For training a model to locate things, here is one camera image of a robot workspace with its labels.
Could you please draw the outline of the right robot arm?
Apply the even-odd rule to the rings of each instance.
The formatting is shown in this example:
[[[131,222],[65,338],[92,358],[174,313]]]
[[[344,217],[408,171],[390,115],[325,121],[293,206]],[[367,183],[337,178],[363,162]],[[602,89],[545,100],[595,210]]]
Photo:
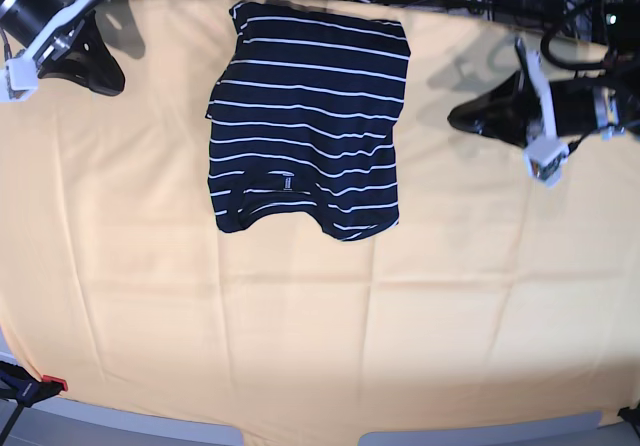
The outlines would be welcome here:
[[[106,47],[96,8],[110,0],[1,0],[1,101],[27,100],[41,79],[114,97],[125,76]]]

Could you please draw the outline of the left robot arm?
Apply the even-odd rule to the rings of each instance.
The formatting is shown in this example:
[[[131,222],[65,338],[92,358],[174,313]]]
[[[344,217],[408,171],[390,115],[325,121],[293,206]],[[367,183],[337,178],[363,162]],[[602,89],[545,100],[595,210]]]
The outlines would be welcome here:
[[[607,51],[596,62],[568,62],[551,42],[590,11]],[[537,51],[514,42],[518,70],[493,90],[451,110],[456,130],[524,149],[539,138],[568,138],[574,152],[593,135],[639,133],[639,0],[587,0],[547,29]]]

